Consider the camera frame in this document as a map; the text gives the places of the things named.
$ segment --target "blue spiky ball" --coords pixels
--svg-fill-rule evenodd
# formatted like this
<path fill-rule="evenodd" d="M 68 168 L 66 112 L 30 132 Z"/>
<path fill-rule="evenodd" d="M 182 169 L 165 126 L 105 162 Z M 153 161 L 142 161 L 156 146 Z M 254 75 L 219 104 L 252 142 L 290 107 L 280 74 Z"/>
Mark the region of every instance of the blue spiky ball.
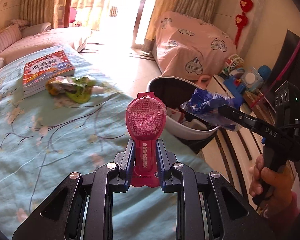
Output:
<path fill-rule="evenodd" d="M 265 81 L 270 77 L 271 68 L 269 68 L 267 65 L 262 65 L 258 69 L 258 73 L 262 77 L 262 79 Z"/>

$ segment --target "green snack bag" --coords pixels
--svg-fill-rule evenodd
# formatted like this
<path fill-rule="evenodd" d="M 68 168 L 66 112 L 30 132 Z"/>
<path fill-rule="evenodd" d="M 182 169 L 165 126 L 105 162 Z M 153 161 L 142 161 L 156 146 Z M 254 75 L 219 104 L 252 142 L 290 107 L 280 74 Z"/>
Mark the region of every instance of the green snack bag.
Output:
<path fill-rule="evenodd" d="M 54 77 L 46 83 L 46 89 L 53 96 L 65 93 L 76 103 L 82 104 L 90 100 L 91 94 L 103 94 L 104 88 L 96 86 L 97 81 L 91 76 Z"/>

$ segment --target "pink sleeve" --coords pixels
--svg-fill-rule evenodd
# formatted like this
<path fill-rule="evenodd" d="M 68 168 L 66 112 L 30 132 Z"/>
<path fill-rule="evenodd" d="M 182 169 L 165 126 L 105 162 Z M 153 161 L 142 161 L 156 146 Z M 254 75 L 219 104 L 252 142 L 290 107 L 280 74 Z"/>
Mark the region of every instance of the pink sleeve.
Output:
<path fill-rule="evenodd" d="M 299 215 L 299 209 L 297 208 L 297 195 L 296 193 L 292 192 L 292 201 L 291 204 L 278 214 L 266 218 L 263 216 L 267 222 L 269 227 L 273 230 L 276 235 L 279 235 L 283 228 L 289 228 L 296 217 Z"/>

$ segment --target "hand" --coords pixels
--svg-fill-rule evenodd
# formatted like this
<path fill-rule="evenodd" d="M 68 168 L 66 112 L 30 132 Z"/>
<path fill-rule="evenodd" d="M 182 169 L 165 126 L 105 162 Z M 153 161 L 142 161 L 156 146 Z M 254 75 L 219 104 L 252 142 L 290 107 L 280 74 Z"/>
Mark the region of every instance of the hand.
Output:
<path fill-rule="evenodd" d="M 263 155 L 260 155 L 256 159 L 256 165 L 250 172 L 253 173 L 249 189 L 252 197 L 260 195 L 263 191 L 259 182 L 260 178 L 274 187 L 273 196 L 267 201 L 269 214 L 276 214 L 290 205 L 292 201 L 291 188 L 293 181 L 287 168 L 284 169 L 283 173 L 277 173 L 269 168 L 264 168 Z"/>

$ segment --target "floral bedsheet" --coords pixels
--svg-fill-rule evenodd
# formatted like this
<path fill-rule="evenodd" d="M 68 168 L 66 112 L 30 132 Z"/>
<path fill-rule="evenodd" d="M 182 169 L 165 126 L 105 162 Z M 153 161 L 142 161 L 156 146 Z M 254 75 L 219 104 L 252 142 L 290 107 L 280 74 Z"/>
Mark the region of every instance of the floral bedsheet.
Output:
<path fill-rule="evenodd" d="M 75 76 L 91 75 L 106 88 L 85 104 L 42 91 L 23 98 L 25 63 L 64 50 Z M 0 70 L 0 229 L 9 238 L 72 171 L 87 174 L 125 150 L 125 111 L 132 98 L 69 46 L 55 46 Z M 164 130 L 167 150 L 194 170 L 208 165 Z M 161 188 L 130 187 L 114 195 L 114 239 L 175 239 L 176 195 Z"/>

